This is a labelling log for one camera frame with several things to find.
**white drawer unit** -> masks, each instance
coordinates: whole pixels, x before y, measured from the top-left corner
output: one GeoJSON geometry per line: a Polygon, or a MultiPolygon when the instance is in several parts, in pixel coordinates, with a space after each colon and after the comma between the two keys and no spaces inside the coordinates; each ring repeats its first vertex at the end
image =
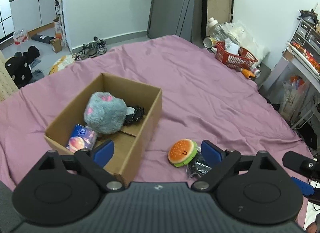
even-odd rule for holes
{"type": "Polygon", "coordinates": [[[10,7],[15,30],[30,31],[42,26],[38,0],[14,0],[10,7]]]}

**white wall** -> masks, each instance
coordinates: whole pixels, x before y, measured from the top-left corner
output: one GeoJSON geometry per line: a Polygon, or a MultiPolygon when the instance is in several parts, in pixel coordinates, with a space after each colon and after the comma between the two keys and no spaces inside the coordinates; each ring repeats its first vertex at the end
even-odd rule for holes
{"type": "Polygon", "coordinates": [[[299,10],[310,10],[317,2],[320,0],[234,0],[233,21],[240,20],[258,43],[268,47],[271,52],[263,63],[273,69],[297,27],[299,10]]]}
{"type": "Polygon", "coordinates": [[[151,0],[63,0],[70,48],[99,38],[146,31],[151,0]]]}

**screw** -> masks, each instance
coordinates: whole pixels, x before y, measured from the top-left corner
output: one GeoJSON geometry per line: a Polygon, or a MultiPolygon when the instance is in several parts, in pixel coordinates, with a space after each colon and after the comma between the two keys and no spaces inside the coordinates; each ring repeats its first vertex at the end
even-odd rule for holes
{"type": "Polygon", "coordinates": [[[196,181],[193,186],[197,189],[197,190],[206,190],[207,188],[209,188],[209,183],[205,182],[205,181],[196,181]]]}
{"type": "Polygon", "coordinates": [[[118,181],[110,181],[107,183],[107,188],[109,190],[119,190],[122,188],[122,184],[118,181]]]}

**cardboard box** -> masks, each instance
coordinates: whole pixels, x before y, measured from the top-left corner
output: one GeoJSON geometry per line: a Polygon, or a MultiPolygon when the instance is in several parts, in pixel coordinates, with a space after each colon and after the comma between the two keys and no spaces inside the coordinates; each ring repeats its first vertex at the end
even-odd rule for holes
{"type": "Polygon", "coordinates": [[[289,62],[292,61],[292,59],[294,58],[294,54],[289,51],[288,49],[285,50],[285,52],[283,53],[283,57],[288,60],[289,62]]]}
{"type": "Polygon", "coordinates": [[[44,138],[59,154],[73,154],[65,146],[75,124],[85,125],[83,113],[94,92],[110,92],[122,98],[127,106],[139,105],[145,108],[145,116],[140,122],[123,126],[121,131],[98,138],[95,147],[111,139],[115,144],[112,159],[104,167],[123,184],[133,181],[142,154],[148,146],[162,112],[162,90],[147,84],[114,76],[100,74],[93,80],[47,127],[44,138]]]}
{"type": "Polygon", "coordinates": [[[62,45],[61,45],[60,39],[52,39],[52,40],[50,40],[50,44],[52,45],[52,50],[55,53],[58,53],[62,50],[62,45]]]}

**white cabinet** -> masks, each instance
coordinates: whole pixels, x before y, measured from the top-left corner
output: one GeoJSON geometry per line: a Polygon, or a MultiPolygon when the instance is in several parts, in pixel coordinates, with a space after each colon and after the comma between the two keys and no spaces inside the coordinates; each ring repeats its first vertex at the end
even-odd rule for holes
{"type": "Polygon", "coordinates": [[[10,7],[15,30],[30,31],[42,26],[38,0],[14,0],[10,7]]]}
{"type": "Polygon", "coordinates": [[[42,26],[52,23],[57,17],[54,0],[39,0],[39,7],[42,26]]]}

